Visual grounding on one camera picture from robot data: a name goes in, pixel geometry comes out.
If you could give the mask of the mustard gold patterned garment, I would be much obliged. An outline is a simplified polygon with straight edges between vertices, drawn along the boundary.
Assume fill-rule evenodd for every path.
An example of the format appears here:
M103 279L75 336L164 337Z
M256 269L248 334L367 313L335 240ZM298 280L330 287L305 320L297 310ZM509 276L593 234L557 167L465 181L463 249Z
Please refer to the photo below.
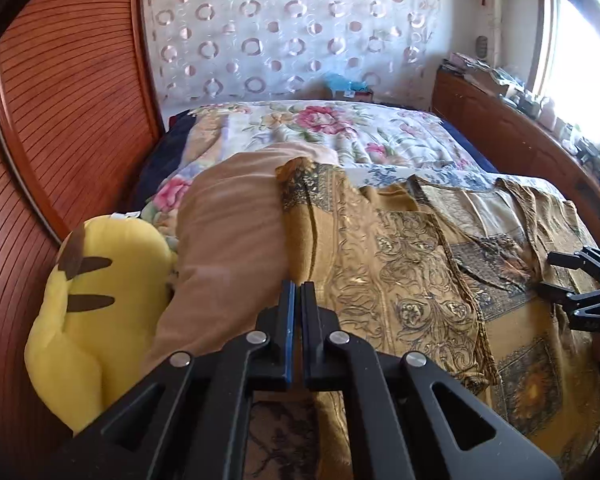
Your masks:
M341 327L393 356L422 352L573 474L600 440L589 334L536 293L590 292L550 252L593 244L576 206L511 180L482 191L418 177L358 188L296 158L276 180L291 278Z

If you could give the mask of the brown wooden low cabinet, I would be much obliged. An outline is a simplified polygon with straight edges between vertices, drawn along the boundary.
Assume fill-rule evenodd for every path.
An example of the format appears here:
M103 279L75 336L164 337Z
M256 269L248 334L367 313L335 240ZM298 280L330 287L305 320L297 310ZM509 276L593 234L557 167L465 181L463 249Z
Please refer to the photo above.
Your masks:
M539 177L576 206L600 246L600 184L549 133L448 70L437 70L431 109L501 174Z

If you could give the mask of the beige pillow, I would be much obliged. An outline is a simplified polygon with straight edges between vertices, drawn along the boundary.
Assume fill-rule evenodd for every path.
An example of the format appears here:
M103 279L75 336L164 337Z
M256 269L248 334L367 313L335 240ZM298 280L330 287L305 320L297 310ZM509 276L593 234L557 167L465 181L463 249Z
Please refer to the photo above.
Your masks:
M289 266L275 171L296 158L338 162L326 146L276 143L230 156L193 180L176 219L174 295L159 318L144 370L177 351L218 351L253 330L261 310L276 305Z

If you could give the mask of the yellow plush toy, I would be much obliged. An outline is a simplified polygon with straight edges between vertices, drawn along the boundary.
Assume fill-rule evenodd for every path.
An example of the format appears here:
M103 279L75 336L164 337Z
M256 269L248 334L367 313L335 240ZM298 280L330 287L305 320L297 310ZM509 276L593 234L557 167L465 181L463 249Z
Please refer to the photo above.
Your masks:
M31 384L77 434L142 378L175 255L148 222L110 214L62 242L24 348Z

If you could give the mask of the bright window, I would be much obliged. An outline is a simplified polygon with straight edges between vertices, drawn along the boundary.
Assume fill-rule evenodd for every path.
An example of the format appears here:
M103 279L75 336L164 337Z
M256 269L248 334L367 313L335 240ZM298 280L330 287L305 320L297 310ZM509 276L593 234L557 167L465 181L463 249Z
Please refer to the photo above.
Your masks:
M540 53L533 91L556 118L600 148L600 33L568 0L539 0Z

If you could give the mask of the blue floral white bedsheet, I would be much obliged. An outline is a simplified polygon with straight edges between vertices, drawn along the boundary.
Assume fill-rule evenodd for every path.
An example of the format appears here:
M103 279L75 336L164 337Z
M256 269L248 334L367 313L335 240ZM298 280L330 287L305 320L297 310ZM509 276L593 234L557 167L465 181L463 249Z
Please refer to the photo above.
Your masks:
M369 185L373 188L385 188L399 182L406 182L410 177L419 177L425 181L451 188L466 188L471 191L485 191L494 187L497 180L516 182L517 184L535 188L558 200L566 200L565 196L545 179L536 177L513 176L512 174L491 174L484 171L464 171L450 168L411 168L392 165L356 165L344 168L349 181L357 188Z

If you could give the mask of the pink floral quilt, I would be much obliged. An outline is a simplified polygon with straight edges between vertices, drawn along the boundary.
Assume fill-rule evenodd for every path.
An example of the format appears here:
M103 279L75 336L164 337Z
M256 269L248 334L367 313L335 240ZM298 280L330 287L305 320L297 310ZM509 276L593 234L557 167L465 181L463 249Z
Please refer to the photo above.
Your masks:
M241 152L304 142L330 148L341 167L392 165L480 171L474 156L443 125L420 110L364 102L287 100L208 104L196 116L184 152L169 177L140 210L171 247L185 192L206 169Z

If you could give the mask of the dark navy blanket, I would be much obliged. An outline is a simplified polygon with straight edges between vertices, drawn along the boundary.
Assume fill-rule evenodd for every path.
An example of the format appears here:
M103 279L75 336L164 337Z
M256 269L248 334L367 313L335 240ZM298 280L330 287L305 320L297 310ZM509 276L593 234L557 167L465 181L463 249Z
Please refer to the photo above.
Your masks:
M189 114L188 110L169 118L169 129L140 170L130 203L132 210L143 209L151 196L157 193L161 182L178 169L189 130L195 122L196 116Z

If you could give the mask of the box with blue cloth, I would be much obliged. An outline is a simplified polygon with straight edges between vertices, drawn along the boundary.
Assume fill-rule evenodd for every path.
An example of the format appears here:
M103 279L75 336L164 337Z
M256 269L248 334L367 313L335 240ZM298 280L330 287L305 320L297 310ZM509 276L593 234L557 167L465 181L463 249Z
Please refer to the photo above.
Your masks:
M324 77L330 98L336 101L373 102L374 92L364 81L348 79L345 76L328 73Z

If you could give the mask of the red-brown louvered wardrobe door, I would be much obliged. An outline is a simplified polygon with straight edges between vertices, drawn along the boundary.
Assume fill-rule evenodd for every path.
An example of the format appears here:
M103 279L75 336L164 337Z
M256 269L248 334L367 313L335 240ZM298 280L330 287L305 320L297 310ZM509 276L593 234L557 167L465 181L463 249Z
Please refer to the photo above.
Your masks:
M24 345L60 243L129 203L161 134L140 0L0 0L0 462L31 471L69 437Z

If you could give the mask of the sheer circle pattern curtain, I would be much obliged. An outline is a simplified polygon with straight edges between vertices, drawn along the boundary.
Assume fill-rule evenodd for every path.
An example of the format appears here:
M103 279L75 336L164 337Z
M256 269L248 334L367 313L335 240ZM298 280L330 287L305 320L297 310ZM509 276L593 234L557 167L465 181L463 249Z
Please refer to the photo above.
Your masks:
M144 0L165 106L313 99L339 76L380 102L422 97L440 0Z

